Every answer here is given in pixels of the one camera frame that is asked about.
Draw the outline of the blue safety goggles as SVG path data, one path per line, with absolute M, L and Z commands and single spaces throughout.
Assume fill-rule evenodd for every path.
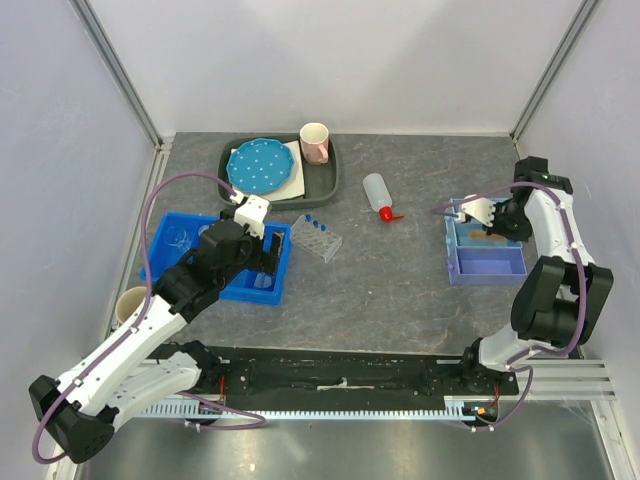
M 257 273 L 252 288 L 264 292 L 276 292 L 281 289 L 276 275 Z

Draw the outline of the test tube brush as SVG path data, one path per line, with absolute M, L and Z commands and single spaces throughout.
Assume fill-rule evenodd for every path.
M 472 230 L 469 233 L 469 239 L 473 241 L 493 242 L 493 243 L 506 243 L 507 239 L 504 236 L 491 234 L 484 230 Z

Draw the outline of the small glass beaker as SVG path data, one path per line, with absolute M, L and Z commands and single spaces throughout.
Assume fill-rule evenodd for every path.
M 192 245 L 191 234 L 185 228 L 179 226 L 169 227 L 164 233 L 163 240 L 169 248 L 180 254 L 188 251 Z

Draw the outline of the clear test tube rack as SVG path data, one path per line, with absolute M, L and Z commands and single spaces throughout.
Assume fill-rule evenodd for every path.
M 291 227 L 291 241 L 305 252 L 321 258 L 325 263 L 329 263 L 336 252 L 342 246 L 342 237 L 327 227 L 327 231 L 322 232 L 320 222 L 318 228 L 314 227 L 312 217 L 311 222 L 305 220 L 305 215 L 300 215 Z

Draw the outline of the white plastic wash bottle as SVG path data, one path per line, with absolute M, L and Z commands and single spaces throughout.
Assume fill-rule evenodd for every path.
M 393 211 L 393 200 L 383 177 L 379 173 L 371 173 L 363 179 L 363 188 L 371 209 L 385 222 L 393 222 L 403 218 Z

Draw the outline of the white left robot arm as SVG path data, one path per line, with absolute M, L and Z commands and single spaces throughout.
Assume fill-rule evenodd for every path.
M 168 395 L 208 393 L 220 378 L 220 360 L 199 341 L 180 346 L 143 373 L 135 368 L 169 337 L 217 302 L 244 271 L 276 275 L 284 233 L 252 235 L 248 225 L 220 218 L 195 247 L 147 289 L 147 298 L 96 350 L 57 378 L 39 376 L 29 396 L 39 421 L 63 456 L 76 464 L 99 453 L 131 417 Z

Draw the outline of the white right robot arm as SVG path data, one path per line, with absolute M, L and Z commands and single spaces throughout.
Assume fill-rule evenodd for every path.
M 534 240 L 538 253 L 514 298 L 509 324 L 464 352 L 469 362 L 457 377 L 473 394 L 493 383 L 494 371 L 512 371 L 538 353 L 563 358 L 585 343 L 614 282 L 612 271 L 596 265 L 581 239 L 571 181 L 551 174 L 547 159 L 519 160 L 509 190 L 510 198 L 502 202 L 469 195 L 457 215 L 460 221 L 479 221 L 489 235 Z

